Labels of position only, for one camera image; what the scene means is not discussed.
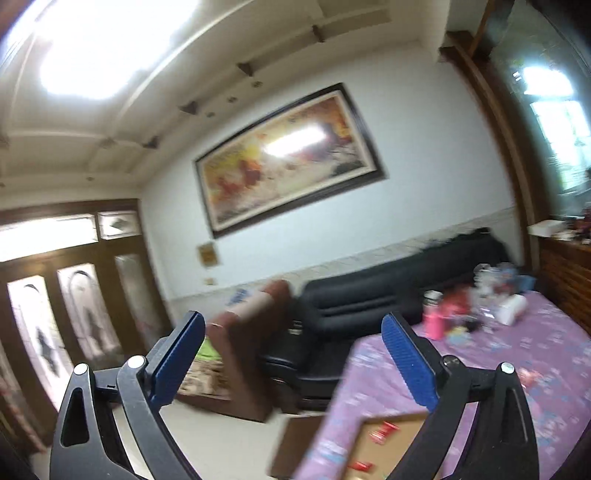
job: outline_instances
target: picture frame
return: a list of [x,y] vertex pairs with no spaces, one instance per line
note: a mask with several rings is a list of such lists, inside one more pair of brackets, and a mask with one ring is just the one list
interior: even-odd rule
[[269,113],[195,167],[214,238],[384,178],[343,83]]

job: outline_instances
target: white container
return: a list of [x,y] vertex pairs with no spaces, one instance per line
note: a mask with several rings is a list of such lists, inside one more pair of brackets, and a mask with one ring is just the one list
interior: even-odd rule
[[512,295],[499,305],[495,320],[503,325],[513,325],[515,319],[527,308],[527,299],[523,295]]
[[530,225],[527,231],[530,235],[551,237],[555,233],[566,230],[566,223],[560,220],[543,220],[535,225]]

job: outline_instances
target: metal bolt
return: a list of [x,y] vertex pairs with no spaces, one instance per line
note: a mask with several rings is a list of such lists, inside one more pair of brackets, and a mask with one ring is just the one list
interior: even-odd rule
[[460,362],[460,359],[454,355],[446,355],[443,357],[443,365],[449,367],[450,365],[455,365]]
[[509,362],[503,362],[501,363],[501,370],[503,370],[504,373],[511,375],[515,371],[515,367]]
[[135,356],[131,357],[129,360],[127,360],[127,365],[130,368],[139,368],[139,367],[143,366],[144,362],[145,362],[145,359],[143,356],[135,355]]
[[74,373],[76,375],[83,375],[88,371],[88,365],[86,364],[78,364],[74,367]]

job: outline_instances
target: small wall plaque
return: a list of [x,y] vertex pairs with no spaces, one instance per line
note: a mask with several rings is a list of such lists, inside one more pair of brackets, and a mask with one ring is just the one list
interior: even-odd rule
[[201,264],[204,267],[209,268],[219,265],[215,244],[213,242],[199,245],[197,247],[197,251],[199,252],[199,259],[201,260]]

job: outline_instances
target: thermos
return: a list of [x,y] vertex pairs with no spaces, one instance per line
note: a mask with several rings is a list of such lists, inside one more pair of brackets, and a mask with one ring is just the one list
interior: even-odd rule
[[423,322],[425,336],[430,340],[443,340],[445,337],[445,318],[439,308],[443,293],[429,290],[423,296]]

